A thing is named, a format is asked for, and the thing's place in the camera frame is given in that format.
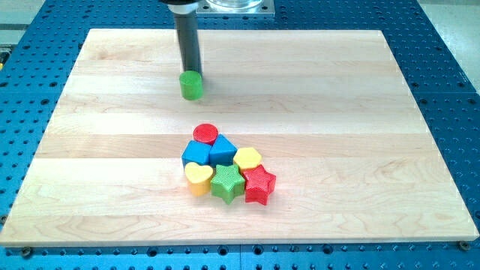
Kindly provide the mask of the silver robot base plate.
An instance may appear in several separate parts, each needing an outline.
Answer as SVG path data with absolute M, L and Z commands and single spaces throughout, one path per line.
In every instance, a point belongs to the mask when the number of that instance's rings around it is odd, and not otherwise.
M 274 0 L 202 0 L 196 9 L 202 18 L 215 17 L 273 17 Z

